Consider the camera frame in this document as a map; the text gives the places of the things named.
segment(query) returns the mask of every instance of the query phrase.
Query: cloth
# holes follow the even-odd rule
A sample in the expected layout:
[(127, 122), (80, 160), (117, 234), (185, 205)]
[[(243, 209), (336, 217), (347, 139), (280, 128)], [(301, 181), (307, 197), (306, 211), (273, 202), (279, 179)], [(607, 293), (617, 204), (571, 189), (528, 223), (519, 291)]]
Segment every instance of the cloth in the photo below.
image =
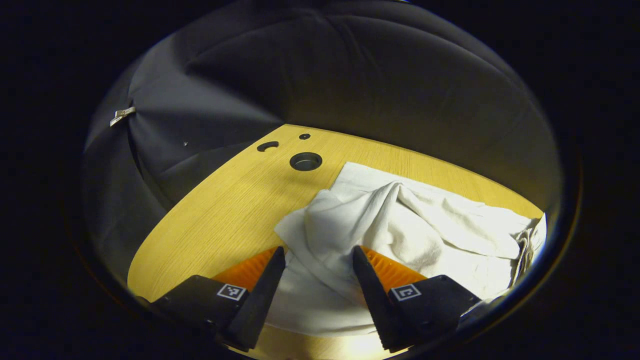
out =
[(543, 222), (346, 163), (329, 190), (275, 227), (289, 252), (267, 323), (314, 336), (375, 331), (353, 272), (355, 245), (495, 298), (542, 248), (546, 226), (535, 225)]

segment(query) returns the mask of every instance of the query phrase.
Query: black fabric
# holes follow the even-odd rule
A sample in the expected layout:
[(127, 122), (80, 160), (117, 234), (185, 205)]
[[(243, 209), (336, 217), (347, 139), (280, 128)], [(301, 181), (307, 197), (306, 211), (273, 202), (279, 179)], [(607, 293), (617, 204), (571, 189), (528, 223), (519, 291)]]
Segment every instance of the black fabric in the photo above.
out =
[[(154, 46), (114, 87), (135, 115), (106, 127), (127, 104), (105, 99), (86, 150), (87, 216), (118, 276), (167, 207), (284, 123), (467, 168), (531, 200), (553, 230), (563, 196), (553, 134), (493, 51), (407, 3), (298, 4), (241, 0), (216, 10)], [(127, 127), (132, 146), (120, 138)], [(134, 209), (140, 221), (125, 224)]]

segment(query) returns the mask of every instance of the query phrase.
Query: wood grain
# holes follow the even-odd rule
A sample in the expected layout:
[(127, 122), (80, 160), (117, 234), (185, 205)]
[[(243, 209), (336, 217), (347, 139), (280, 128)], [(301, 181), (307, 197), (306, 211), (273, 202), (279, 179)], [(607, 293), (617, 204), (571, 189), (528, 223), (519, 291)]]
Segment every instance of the wood grain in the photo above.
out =
[[(308, 133), (307, 140), (299, 135)], [(278, 141), (277, 148), (256, 147)], [(299, 152), (315, 152), (322, 165), (293, 169)], [(347, 161), (431, 184), (530, 218), (542, 211), (519, 194), (483, 176), (418, 152), (332, 131), (283, 125), (240, 152), (187, 194), (158, 223), (129, 269), (130, 290), (149, 301), (191, 275), (212, 277), (277, 245), (274, 226), (329, 188)], [(265, 326), (250, 356), (259, 359), (381, 359), (377, 334), (315, 338)]]

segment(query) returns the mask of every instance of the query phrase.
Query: orange gripper pad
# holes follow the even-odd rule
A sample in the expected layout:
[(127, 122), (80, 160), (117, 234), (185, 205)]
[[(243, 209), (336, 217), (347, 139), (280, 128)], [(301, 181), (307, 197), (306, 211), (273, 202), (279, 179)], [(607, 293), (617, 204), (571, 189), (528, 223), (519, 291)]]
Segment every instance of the orange gripper pad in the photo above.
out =
[(382, 287), (385, 289), (385, 293), (389, 293), (391, 288), (397, 288), (427, 279), (420, 273), (409, 269), (397, 261), (391, 260), (364, 246), (360, 247), (373, 266), (373, 270), (375, 270), (378, 280), (380, 280)]
[(252, 258), (248, 258), (242, 263), (231, 266), (211, 279), (224, 282), (225, 284), (241, 286), (252, 291), (277, 248), (278, 247), (273, 247)]

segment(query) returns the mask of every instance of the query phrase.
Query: small hole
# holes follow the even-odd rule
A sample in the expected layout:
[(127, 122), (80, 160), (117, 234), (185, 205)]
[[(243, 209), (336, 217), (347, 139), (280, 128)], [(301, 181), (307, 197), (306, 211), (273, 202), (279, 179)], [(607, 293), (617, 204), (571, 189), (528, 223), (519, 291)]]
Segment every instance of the small hole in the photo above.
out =
[(301, 152), (289, 161), (291, 167), (299, 171), (315, 170), (322, 165), (322, 158), (314, 152)]

